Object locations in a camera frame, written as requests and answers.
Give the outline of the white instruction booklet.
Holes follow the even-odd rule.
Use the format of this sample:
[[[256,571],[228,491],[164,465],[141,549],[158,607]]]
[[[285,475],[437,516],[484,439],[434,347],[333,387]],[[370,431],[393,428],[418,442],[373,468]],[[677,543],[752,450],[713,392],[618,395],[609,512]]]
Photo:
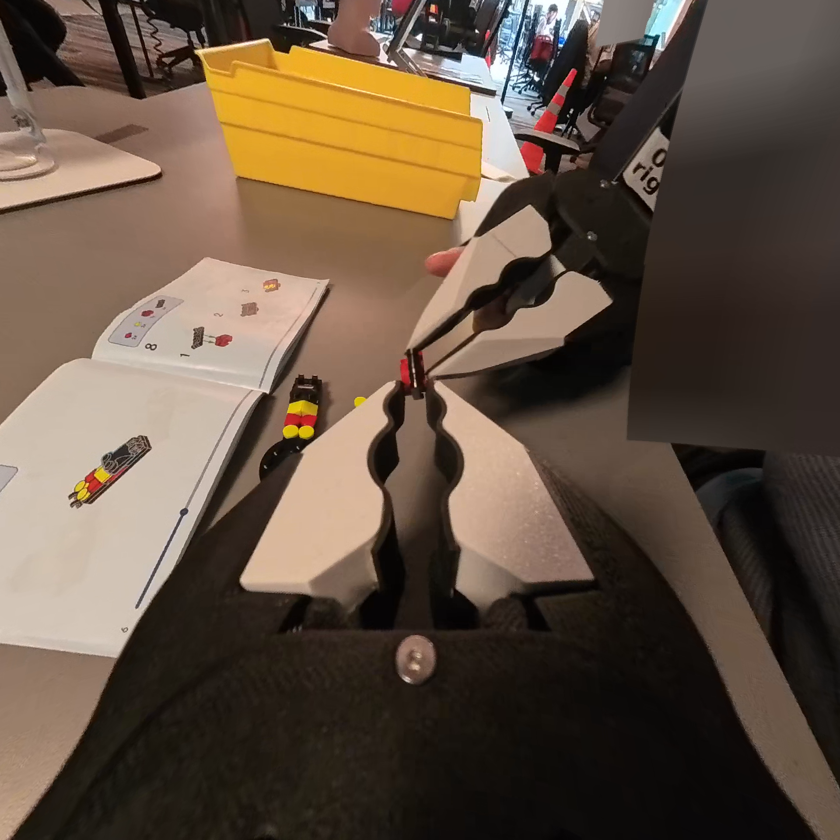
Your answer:
[[[204,258],[2,422],[3,644],[119,655],[328,288]]]

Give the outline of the clear glass stand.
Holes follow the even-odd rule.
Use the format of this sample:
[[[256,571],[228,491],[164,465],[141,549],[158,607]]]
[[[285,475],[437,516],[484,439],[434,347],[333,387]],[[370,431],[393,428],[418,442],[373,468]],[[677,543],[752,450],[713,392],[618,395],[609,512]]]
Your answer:
[[[62,29],[39,2],[2,2],[1,20],[2,97],[13,122],[11,129],[2,130],[1,179],[13,182],[47,172],[54,165],[29,89],[52,77],[55,35],[61,35]]]

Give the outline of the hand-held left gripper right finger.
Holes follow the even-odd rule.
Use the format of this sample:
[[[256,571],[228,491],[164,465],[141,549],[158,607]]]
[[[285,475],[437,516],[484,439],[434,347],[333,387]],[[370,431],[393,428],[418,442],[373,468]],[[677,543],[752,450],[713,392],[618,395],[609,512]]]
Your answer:
[[[434,588],[499,601],[590,587],[593,572],[529,451],[444,384],[426,393],[444,478]]]

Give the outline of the black yellow red lego model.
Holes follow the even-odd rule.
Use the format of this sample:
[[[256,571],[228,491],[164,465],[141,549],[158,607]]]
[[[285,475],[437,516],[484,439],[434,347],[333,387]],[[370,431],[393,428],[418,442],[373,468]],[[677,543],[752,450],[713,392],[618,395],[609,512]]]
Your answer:
[[[314,439],[323,394],[322,379],[297,376],[290,393],[282,437],[270,446],[259,463],[259,480],[264,480],[286,459],[297,455]]]

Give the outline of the person's clothed body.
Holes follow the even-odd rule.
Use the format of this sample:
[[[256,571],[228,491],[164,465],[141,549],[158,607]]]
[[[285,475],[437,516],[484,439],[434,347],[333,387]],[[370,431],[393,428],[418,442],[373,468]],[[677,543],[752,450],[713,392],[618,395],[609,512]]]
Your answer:
[[[839,457],[674,450],[778,658],[838,671]]]

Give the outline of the pale pink object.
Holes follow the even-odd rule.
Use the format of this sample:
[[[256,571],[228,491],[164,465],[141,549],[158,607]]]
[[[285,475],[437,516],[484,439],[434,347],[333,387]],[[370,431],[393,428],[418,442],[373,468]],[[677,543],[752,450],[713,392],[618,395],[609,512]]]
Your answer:
[[[380,9],[380,1],[338,1],[327,35],[330,45],[353,56],[378,58],[381,46],[371,32],[371,21]]]

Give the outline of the yellow plastic bin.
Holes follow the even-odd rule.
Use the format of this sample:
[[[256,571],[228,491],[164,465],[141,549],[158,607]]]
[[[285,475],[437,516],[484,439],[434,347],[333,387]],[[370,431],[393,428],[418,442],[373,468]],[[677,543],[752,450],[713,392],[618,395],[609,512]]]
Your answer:
[[[197,55],[238,178],[444,219],[476,200],[466,87],[266,38]]]

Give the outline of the white flat base plate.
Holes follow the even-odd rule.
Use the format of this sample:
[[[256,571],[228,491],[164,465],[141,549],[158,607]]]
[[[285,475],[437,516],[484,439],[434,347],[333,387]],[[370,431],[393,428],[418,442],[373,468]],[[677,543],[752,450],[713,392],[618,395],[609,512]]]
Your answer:
[[[45,138],[46,151],[55,165],[46,169],[38,163],[12,171],[14,179],[3,179],[3,214],[151,182],[162,176],[159,165],[82,133],[46,129]]]

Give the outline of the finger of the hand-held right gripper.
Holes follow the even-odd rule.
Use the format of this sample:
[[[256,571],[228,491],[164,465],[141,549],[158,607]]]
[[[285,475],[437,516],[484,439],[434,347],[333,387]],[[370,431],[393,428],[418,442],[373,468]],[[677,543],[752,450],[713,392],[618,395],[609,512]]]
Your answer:
[[[598,280],[567,270],[556,278],[545,302],[520,308],[503,326],[471,336],[427,374],[454,379],[541,358],[612,304]]]
[[[425,351],[507,291],[521,306],[545,302],[565,272],[552,255],[548,221],[526,205],[468,242],[417,321],[406,357]]]

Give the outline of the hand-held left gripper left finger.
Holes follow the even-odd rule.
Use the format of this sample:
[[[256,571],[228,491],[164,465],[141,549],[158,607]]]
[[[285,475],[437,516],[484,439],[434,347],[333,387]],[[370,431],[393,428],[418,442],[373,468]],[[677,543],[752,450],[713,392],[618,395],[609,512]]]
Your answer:
[[[362,604],[398,597],[403,562],[386,481],[403,387],[390,381],[304,449],[240,576],[249,592]]]

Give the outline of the orange traffic cone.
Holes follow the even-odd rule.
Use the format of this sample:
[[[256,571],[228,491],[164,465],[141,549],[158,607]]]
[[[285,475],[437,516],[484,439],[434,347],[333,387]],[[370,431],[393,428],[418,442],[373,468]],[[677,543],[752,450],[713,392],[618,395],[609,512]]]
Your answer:
[[[557,91],[554,93],[550,104],[546,107],[542,116],[537,121],[534,130],[531,131],[531,134],[544,133],[551,135],[553,133],[553,130],[557,126],[560,111],[564,106],[565,99],[574,84],[577,72],[577,69],[573,68],[570,70],[563,82],[561,82]],[[542,163],[545,153],[535,142],[532,140],[525,140],[520,148],[520,153],[530,174],[536,175],[543,171]]]

